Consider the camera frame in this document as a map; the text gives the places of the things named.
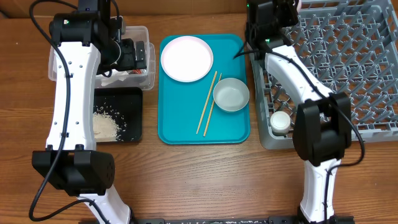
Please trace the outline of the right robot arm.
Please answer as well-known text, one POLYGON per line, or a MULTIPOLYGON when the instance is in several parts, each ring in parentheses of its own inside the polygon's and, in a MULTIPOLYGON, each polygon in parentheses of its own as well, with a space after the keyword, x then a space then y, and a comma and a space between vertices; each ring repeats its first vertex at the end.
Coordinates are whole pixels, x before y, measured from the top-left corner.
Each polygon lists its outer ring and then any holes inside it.
POLYGON ((351 145, 351 111, 345 93, 334 93, 301 62, 283 28, 298 23, 299 1, 248 1, 246 42, 253 72, 272 75, 293 100, 293 144, 304 161, 299 223, 353 223, 333 209, 336 171, 351 145))

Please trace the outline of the grey bowl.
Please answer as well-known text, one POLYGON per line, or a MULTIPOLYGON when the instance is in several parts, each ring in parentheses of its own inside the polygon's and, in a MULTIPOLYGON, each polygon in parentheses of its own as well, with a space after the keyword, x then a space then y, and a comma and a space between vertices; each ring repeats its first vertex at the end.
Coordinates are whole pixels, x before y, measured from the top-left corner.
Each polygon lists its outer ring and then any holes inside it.
POLYGON ((248 104, 249 89, 237 78, 225 78, 216 84, 213 99, 221 110, 237 112, 248 104))

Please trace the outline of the red strawberry wrapper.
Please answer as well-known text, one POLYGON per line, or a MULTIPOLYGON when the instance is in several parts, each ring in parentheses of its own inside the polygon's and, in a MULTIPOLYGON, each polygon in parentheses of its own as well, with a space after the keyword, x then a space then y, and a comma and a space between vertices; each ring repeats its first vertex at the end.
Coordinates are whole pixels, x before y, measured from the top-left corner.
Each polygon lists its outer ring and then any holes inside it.
POLYGON ((145 75, 147 73, 146 69, 137 69, 129 71, 130 75, 145 75))

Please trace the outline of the white cup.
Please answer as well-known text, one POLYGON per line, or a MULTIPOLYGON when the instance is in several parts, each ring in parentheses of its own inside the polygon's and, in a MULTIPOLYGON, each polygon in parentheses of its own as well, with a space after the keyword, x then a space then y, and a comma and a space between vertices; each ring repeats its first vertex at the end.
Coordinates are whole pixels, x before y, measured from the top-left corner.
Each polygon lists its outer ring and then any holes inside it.
POLYGON ((276 111, 270 117, 271 130, 276 136, 285 136, 290 131, 291 118, 284 111, 276 111))

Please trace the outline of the pile of rice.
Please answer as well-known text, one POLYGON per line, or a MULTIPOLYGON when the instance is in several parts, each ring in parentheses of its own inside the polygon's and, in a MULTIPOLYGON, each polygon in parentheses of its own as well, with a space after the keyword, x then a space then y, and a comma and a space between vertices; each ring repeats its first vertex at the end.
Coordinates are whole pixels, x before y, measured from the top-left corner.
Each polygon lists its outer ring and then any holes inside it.
POLYGON ((108 106, 95 106, 93 130, 98 142, 120 141, 127 130, 124 116, 108 106))

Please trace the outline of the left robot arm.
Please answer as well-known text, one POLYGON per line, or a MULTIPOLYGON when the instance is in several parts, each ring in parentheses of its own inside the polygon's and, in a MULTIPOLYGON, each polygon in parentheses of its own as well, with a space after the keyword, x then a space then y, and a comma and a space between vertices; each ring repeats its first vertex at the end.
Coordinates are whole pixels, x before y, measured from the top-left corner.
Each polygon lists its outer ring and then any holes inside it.
POLYGON ((131 39, 122 37, 123 18, 111 16, 115 1, 79 1, 58 13, 43 37, 57 66, 52 125, 32 165, 52 185, 85 204, 97 223, 135 223, 132 208, 114 186, 114 158, 96 148, 93 130, 95 79, 113 70, 143 69, 131 39))

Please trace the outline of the white napkin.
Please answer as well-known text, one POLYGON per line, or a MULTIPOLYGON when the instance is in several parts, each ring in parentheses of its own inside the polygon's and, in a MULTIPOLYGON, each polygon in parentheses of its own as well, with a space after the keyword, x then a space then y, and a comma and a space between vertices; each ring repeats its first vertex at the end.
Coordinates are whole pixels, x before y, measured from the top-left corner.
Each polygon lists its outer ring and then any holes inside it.
POLYGON ((119 72, 117 70, 112 70, 112 75, 110 77, 104 77, 103 75, 97 76, 96 80, 99 81, 100 86, 105 87, 116 81, 124 81, 125 79, 133 76, 132 71, 119 72))

